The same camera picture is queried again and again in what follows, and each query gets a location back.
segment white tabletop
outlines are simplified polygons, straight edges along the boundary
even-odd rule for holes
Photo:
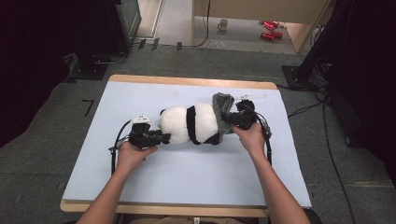
[[[285,106],[277,90],[220,88],[109,81],[64,192],[66,201],[93,201],[111,173],[108,150],[122,124],[144,114],[159,129],[161,110],[211,103],[213,94],[253,99],[273,133],[273,166],[301,206],[311,202],[301,174]],[[131,130],[127,126],[122,135]],[[227,134],[217,146],[160,145],[128,179],[122,203],[265,206],[254,165],[236,134]]]

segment forearm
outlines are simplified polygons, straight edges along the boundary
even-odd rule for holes
[[[101,193],[78,220],[80,223],[112,223],[120,195],[128,178],[128,174],[116,170],[110,177]]]
[[[263,154],[251,155],[272,223],[309,223],[304,210],[277,176]]]

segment gray cloth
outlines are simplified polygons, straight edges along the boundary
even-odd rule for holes
[[[231,107],[233,106],[233,97],[230,94],[224,94],[218,92],[213,95],[212,98],[213,111],[215,112],[216,121],[219,127],[219,142],[226,133],[231,133],[231,125],[224,121],[221,117],[222,113],[230,113]]]

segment gray carpet floor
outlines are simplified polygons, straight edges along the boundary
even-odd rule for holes
[[[0,223],[65,223],[80,214],[59,204],[108,78],[113,74],[270,81],[286,85],[281,65],[300,65],[304,56],[221,49],[150,46],[111,64],[104,80],[61,83],[29,129],[0,149]],[[280,89],[289,114],[317,102],[313,92]],[[86,115],[90,103],[91,111]],[[352,223],[326,146],[322,106],[290,118],[313,210],[323,223]],[[331,105],[324,106],[333,158],[356,223],[394,223],[396,190],[383,163],[365,148],[349,148]]]

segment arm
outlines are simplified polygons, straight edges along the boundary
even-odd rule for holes
[[[85,211],[78,220],[78,224],[112,223],[117,203],[119,202],[122,189],[129,174],[143,161],[143,159],[157,149],[156,147],[151,147],[145,150],[139,150],[129,142],[123,143],[119,149],[116,171],[110,177],[95,201],[93,201],[87,211]]]
[[[236,126],[232,129],[238,134],[242,145],[253,160],[272,223],[309,223],[304,210],[279,179],[264,155],[261,125],[255,123],[246,131]]]

